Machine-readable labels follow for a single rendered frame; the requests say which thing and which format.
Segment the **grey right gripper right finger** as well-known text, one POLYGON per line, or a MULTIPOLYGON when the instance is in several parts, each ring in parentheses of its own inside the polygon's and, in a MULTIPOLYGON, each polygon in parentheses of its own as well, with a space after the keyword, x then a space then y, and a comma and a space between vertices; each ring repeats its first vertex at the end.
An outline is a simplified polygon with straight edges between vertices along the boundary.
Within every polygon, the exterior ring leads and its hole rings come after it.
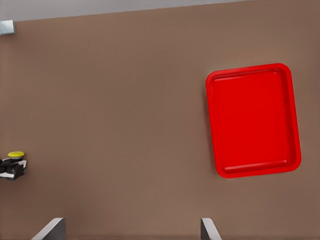
POLYGON ((222 240, 213 220, 211 218, 201 218, 200 220, 201 240, 222 240))

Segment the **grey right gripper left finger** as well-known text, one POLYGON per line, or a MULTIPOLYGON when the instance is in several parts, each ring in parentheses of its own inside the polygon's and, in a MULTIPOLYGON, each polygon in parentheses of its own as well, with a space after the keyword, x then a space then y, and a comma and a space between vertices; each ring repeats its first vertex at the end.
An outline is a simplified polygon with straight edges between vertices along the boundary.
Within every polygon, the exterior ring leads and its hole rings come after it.
POLYGON ((66 240, 66 219, 54 218, 31 240, 66 240))

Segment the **red rectangular tray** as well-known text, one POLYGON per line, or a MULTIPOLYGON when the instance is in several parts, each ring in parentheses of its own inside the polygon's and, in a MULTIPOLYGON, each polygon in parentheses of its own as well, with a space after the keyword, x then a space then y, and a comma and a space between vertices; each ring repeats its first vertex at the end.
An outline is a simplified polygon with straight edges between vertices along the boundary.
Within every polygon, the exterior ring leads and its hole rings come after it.
POLYGON ((285 173, 301 164, 290 68, 216 70, 205 82, 215 169, 225 179, 285 173))

